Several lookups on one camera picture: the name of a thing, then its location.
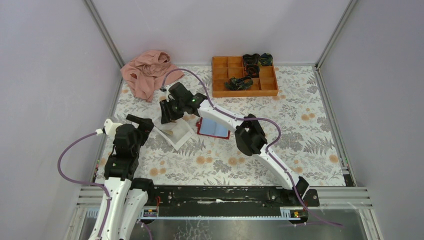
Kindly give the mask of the white plastic card box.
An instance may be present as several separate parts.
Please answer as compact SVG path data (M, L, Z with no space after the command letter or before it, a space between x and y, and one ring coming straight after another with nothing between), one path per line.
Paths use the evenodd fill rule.
M153 130L162 136L165 141L176 151L178 151L188 140L190 140L195 135L194 130L182 118L170 123L161 124L161 117L158 116L153 119L153 124ZM168 135L162 132L162 130L172 130L174 135Z

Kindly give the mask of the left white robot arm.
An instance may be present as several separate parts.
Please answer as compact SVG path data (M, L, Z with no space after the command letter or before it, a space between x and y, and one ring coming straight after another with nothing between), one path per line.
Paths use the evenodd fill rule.
M129 123L106 119L96 134L113 138L112 153L104 166L102 201L91 240L127 240L144 206L155 200L151 179L135 178L140 149L154 128L152 119L127 115Z

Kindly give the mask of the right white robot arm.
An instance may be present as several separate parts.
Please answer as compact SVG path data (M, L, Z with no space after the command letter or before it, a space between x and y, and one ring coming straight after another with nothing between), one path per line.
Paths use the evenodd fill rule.
M214 104L208 93L192 94L180 82L169 88L162 86L160 90L166 94L166 99L159 103L162 124L181 119L184 114L192 114L224 126L233 133L237 149L260 161L288 190L286 198L291 205L299 206L307 199L310 184L278 157L266 138L261 122L275 125L274 121L253 114L242 116L233 113Z

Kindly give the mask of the red card holder wallet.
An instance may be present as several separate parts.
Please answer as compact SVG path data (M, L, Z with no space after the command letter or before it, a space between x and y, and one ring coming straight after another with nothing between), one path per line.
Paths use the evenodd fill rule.
M196 122L196 127L198 135L224 140L230 139L231 132L223 125L215 122L214 120L201 117Z

